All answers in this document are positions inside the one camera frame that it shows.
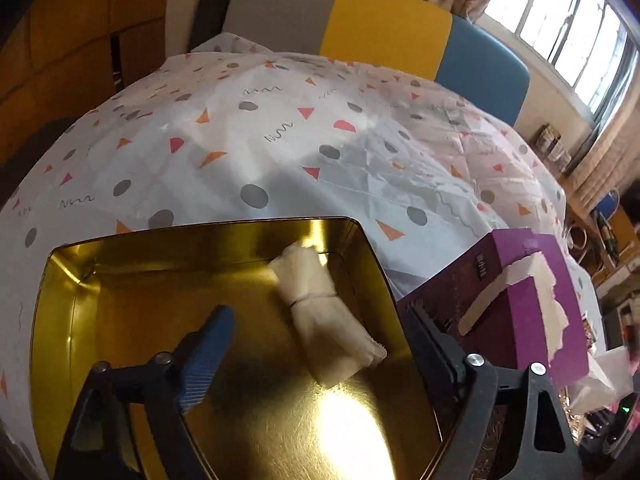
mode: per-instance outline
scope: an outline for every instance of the metal screw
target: metal screw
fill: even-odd
[[[484,357],[480,354],[469,354],[466,356],[466,360],[472,366],[482,366],[484,364]]]
[[[543,365],[542,363],[531,363],[531,371],[536,375],[546,374],[545,365]]]
[[[173,360],[174,356],[172,356],[169,352],[160,352],[158,355],[156,355],[156,364],[159,365],[167,365]]]
[[[109,368],[110,368],[110,364],[107,361],[98,361],[94,366],[93,366],[93,371],[97,374],[101,374],[103,372],[106,372]]]

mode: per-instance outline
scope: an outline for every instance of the bed sheet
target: bed sheet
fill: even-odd
[[[495,228],[553,233],[566,251],[563,197],[550,196],[510,127],[460,96],[229,34],[199,50],[212,52],[169,58],[84,115],[0,211],[0,418],[43,477],[28,371],[40,277],[57,246],[178,224],[350,216],[398,298]]]

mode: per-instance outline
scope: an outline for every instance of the purple box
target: purple box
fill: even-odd
[[[545,332],[533,278],[506,290],[493,301],[465,336],[458,332],[461,316],[476,296],[505,266],[542,252],[556,277],[556,300],[569,320],[562,348],[551,363],[546,358]],[[495,366],[546,366],[556,387],[562,388],[588,373],[587,347],[578,301],[562,251],[553,235],[531,229],[492,231],[457,260],[398,302],[398,309],[419,304],[436,325],[453,336],[466,352],[482,354]]]

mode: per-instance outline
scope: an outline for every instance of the bed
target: bed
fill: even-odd
[[[31,425],[31,326],[45,262],[62,244],[347,216],[401,298],[492,229],[526,226],[556,236],[581,310],[597,312],[562,238],[564,209],[561,187],[506,122],[436,82],[223,32],[85,114],[0,211],[10,262],[0,269],[0,418],[45,476]]]

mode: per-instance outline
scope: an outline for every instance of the orange triangle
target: orange triangle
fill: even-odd
[[[209,155],[207,155],[204,158],[204,160],[200,163],[200,165],[198,166],[198,169],[204,168],[210,162],[213,162],[217,158],[220,158],[221,156],[225,156],[225,155],[226,155],[226,152],[211,152],[211,153],[209,153]]]
[[[397,240],[398,238],[404,236],[404,233],[398,231],[397,229],[393,229],[390,225],[387,225],[380,220],[376,220],[376,222],[378,222],[380,229],[382,229],[382,232],[386,235],[387,238],[389,238],[389,240]]]
[[[6,390],[6,379],[4,378],[4,372],[2,372],[2,378],[0,378],[0,390],[2,390],[2,393],[4,394],[4,398],[8,399],[9,393]]]
[[[531,211],[518,202],[518,213],[520,213],[520,216],[525,216],[530,215]]]
[[[207,112],[206,108],[204,109],[203,113],[201,113],[200,117],[196,119],[196,122],[199,124],[204,124],[209,122],[209,112]]]
[[[126,225],[124,225],[120,220],[116,220],[116,234],[121,235],[123,233],[132,232]]]

